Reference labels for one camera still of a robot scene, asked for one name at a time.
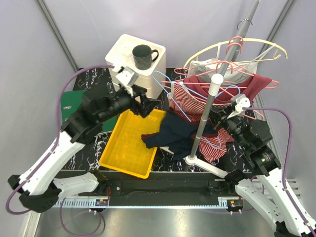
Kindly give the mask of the red white striped tank top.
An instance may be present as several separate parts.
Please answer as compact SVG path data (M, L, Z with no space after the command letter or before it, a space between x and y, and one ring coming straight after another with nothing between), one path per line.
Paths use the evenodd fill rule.
M205 104L191 97L183 87L176 84L168 96L169 106L176 114L188 121L200 122ZM223 128L211 134L213 125L208 120L199 143L199 151L207 162L220 159L227 152L226 143L233 138Z

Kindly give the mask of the light blue wire hanger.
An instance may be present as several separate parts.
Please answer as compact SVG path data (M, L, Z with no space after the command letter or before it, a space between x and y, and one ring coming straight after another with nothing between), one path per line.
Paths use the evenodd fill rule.
M202 113L205 108L205 96L195 89L194 80L197 77L192 76L181 81L171 81L170 92L167 93L169 101L169 110L166 119L163 120L163 129L170 128L170 132L177 137L167 143L170 150L175 151L180 140L184 140L188 149L192 148L195 134L197 132ZM202 153L209 153L210 156L219 156L227 151L226 143L233 138L224 130L214 130L210 120L207 121L203 136L199 143L199 150Z

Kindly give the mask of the navy tank top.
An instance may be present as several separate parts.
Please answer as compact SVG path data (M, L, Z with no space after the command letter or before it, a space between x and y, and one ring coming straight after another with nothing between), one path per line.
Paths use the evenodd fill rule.
M167 111L159 132L143 134L141 139L148 149L169 147L173 152L173 160L181 160L191 152L198 125L198 121L188 121L174 111Z

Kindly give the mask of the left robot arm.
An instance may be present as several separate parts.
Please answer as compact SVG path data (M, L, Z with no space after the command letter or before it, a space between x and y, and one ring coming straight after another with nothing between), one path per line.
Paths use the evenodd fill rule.
M58 200L69 196L104 194L107 179L98 170L64 179L58 179L56 175L73 155L102 131L104 122L126 110L146 118L159 103L159 100L146 96L146 89L136 85L131 91L124 87L113 92L102 86L88 89L78 109L62 125L58 125L57 137L46 154L25 173L9 177L12 193L20 194L19 200L27 211L37 213L47 211Z

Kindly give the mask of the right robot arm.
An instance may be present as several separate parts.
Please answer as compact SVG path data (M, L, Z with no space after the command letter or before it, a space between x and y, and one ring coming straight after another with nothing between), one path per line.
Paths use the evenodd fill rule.
M314 237L316 221L301 205L285 178L285 167L268 147L272 140L270 128L263 120L248 125L232 116L232 107L212 109L209 118L216 130L225 129L240 145L242 159L269 192L267 198L257 190L248 175L235 170L224 176L222 187L228 195L239 195L249 202L268 222L276 237Z

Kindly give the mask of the maroon tank top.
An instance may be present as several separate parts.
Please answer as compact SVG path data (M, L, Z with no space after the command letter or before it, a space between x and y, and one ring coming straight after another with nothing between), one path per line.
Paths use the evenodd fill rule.
M272 82L272 79L265 78L260 75L254 75L249 77L242 83L237 84L237 87L240 88L240 92L245 94L246 97L253 103L255 96L264 89L267 85ZM208 88L209 85L201 84L202 81L196 77L192 76L189 78L184 78L183 83L185 87L188 88L188 91L196 98L204 99L208 97ZM215 98L215 104L227 104L230 103L232 96L223 92L221 95Z

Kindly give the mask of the pink hanger top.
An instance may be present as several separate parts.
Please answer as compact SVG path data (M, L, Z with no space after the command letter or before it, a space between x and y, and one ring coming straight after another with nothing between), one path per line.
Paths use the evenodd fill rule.
M254 73L250 71L250 66L253 63L253 61L249 61L247 63L241 63L241 62L235 62L234 60L231 60L229 63L220 60L220 52L221 52L221 46L226 46L226 52L228 52L233 46L237 47L237 50L239 53L242 52L242 47L244 43L244 38L236 36L233 37L230 40L219 42L216 44L213 44L211 46L208 46L199 52L195 53L193 56L191 56L185 63L184 67L182 68L175 68L174 72L178 75L182 75L185 77L191 77L196 76L199 78L207 77L210 78L214 74L219 73L220 67L227 65L226 74L228 75L234 75L237 73L241 73L243 75L247 76L253 76ZM217 54L216 57L207 59L204 61L198 60L198 57L205 53L206 51L216 48Z

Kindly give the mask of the cream plastic hanger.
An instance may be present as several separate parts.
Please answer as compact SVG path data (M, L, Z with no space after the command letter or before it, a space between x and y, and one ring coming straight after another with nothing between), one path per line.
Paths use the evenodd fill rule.
M192 55L187 61L186 63L184 64L183 68L185 68L193 59L195 58L198 58L199 55L203 54L204 52L208 51L208 50L211 50L215 47L221 47L222 45L225 45L225 44L229 44L231 42L231 40L227 40L227 41L223 41L223 42L219 42L219 43L216 43L216 44L213 44L213 45L210 45L200 51L198 51L197 53L195 53L194 55ZM274 57L273 59L278 59L281 55L278 55L276 56L277 52L279 50L281 50L284 55L285 55L285 58L288 59L288 54L287 54L287 51L281 47L280 45L276 44L276 43L273 43L273 42L270 42L270 41L267 41L267 40L264 40L264 39L256 39L256 38L243 38L243 42L259 42L259 43L262 43L262 44L268 44L268 45L271 45L271 46L274 46L277 48L275 54L274 54Z

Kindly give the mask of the grey clothes rack pole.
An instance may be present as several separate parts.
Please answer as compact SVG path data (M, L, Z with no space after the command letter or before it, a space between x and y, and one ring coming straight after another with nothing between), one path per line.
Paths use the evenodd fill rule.
M241 26L239 27L237 35L234 37L234 40L232 43L228 44L228 51L226 53L226 56L224 58L224 62L222 63L219 73L216 73L211 77L211 84L208 90L208 98L206 101L206 105L203 111L203 114L201 116L201 120L198 126L198 130L196 133L196 137L194 139L193 147L191 149L190 157L193 158L196 153L197 149L200 143L200 140L202 138L207 120L208 115L210 113L210 110L212 108L215 96L218 94L221 84L224 81L224 75L228 68L228 65L231 61L236 60L238 54L241 52L242 46L243 46L243 38L245 38L247 31L249 29L249 26L252 22L253 16L257 10L257 7L259 5L259 0L255 0L246 16L246 20L241 23Z

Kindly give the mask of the white rack base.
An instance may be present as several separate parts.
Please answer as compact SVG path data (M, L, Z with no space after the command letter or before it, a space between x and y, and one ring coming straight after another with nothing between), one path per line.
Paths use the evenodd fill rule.
M228 175L228 172L221 170L211 165L210 163L200 160L197 156L194 156L193 158L191 158L190 156L186 156L184 158L184 161L186 162L187 165L197 166L201 168L202 170L210 172L220 178L224 178L226 175Z

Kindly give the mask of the yellow plastic tray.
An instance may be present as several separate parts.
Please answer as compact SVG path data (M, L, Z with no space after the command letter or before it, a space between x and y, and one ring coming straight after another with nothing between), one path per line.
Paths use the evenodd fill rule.
M159 132L165 114L165 111L154 109L143 118L131 110L123 112L99 159L100 166L147 179L157 148L148 149L141 136Z

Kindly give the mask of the dark green mug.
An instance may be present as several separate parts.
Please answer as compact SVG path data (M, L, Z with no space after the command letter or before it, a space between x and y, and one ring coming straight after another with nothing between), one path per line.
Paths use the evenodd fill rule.
M133 48L132 55L136 68L147 70L159 57L159 51L157 49L152 50L148 45L141 44Z

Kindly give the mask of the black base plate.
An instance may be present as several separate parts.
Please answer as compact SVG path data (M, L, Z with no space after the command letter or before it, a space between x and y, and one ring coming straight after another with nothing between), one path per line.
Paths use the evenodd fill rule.
M152 172L147 179L102 171L112 206L206 206L218 197L237 197L224 179L208 172Z

